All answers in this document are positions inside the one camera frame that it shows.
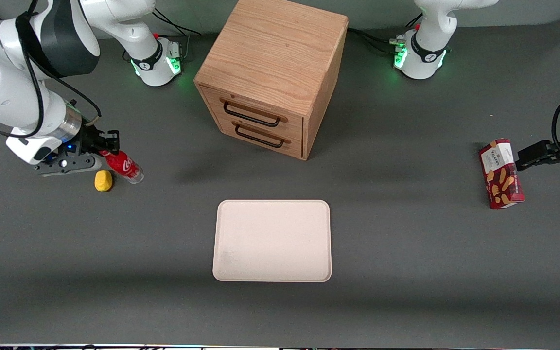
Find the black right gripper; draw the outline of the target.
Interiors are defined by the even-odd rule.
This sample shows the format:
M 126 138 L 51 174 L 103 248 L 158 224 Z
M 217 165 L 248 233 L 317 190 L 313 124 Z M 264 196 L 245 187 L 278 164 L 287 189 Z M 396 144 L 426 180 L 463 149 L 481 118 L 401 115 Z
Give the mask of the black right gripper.
M 118 154 L 120 150 L 120 133 L 117 129 L 105 132 L 95 126 L 82 125 L 78 135 L 72 139 L 72 153 L 76 155 L 92 154 L 100 155 L 107 150 L 112 154 Z

